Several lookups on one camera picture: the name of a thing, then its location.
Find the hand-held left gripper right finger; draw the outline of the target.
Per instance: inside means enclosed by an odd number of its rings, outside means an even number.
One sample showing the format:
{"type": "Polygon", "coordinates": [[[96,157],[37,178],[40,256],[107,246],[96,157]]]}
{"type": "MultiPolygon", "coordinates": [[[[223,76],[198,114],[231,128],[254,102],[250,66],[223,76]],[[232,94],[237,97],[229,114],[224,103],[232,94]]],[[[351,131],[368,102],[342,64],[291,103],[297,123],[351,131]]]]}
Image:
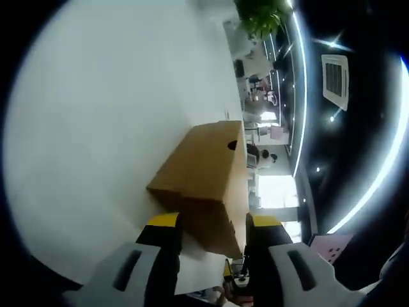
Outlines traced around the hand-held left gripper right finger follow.
{"type": "Polygon", "coordinates": [[[274,216],[247,216],[245,254],[255,306],[358,306],[364,298],[308,245],[292,242],[274,216]]]}

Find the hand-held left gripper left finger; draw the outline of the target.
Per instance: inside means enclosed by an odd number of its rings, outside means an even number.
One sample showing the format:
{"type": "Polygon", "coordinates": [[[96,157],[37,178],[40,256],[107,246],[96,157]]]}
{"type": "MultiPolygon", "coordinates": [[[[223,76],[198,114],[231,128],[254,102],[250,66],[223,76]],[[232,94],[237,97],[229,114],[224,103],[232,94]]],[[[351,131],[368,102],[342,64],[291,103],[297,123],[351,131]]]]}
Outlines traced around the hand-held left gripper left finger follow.
{"type": "Polygon", "coordinates": [[[180,271],[177,213],[153,217],[135,242],[120,246],[87,284],[63,297],[69,306],[172,306],[180,271]]]}

